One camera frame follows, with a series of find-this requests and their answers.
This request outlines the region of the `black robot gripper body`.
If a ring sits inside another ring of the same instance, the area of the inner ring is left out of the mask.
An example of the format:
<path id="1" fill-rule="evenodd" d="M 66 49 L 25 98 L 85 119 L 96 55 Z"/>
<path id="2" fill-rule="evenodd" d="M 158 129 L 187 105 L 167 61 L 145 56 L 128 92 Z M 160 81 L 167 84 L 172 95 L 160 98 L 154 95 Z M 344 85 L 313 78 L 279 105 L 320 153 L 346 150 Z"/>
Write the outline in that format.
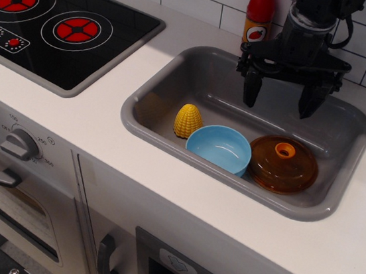
<path id="1" fill-rule="evenodd" d="M 332 42 L 330 31 L 339 19 L 349 27 L 348 38 Z M 351 15 L 338 7 L 292 2 L 281 33 L 266 42 L 244 42 L 237 71 L 247 82 L 274 78 L 313 90 L 338 92 L 351 65 L 329 54 L 344 47 L 353 34 Z"/>

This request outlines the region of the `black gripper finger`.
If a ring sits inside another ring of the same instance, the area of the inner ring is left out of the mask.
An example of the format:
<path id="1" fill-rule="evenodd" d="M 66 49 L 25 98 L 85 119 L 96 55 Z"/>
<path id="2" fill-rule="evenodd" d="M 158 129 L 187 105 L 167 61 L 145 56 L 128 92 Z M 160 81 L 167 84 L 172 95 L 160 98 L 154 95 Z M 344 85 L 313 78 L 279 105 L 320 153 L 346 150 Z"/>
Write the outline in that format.
<path id="1" fill-rule="evenodd" d="M 307 83 L 303 87 L 301 98 L 298 102 L 298 111 L 300 119 L 311 117 L 314 112 L 324 103 L 331 92 L 330 84 L 321 84 L 317 82 Z"/>
<path id="2" fill-rule="evenodd" d="M 257 100 L 257 96 L 259 95 L 259 90 L 261 90 L 262 85 L 262 74 L 257 69 L 250 67 L 244 78 L 243 84 L 243 102 L 245 105 L 250 108 L 255 105 L 255 101 Z"/>

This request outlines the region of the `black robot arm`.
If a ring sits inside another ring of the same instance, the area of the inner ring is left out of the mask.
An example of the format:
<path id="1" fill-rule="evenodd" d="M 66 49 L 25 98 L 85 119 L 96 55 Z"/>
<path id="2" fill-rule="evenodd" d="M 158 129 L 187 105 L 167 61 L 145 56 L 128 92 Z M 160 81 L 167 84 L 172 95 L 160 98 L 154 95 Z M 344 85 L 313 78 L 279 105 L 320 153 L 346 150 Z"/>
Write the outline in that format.
<path id="1" fill-rule="evenodd" d="M 264 78 L 303 86 L 298 112 L 307 118 L 338 92 L 351 65 L 330 54 L 350 38 L 335 43 L 331 34 L 339 20 L 353 34 L 354 0 L 292 0 L 281 33 L 265 42 L 244 42 L 237 71 L 244 77 L 243 102 L 255 105 Z"/>

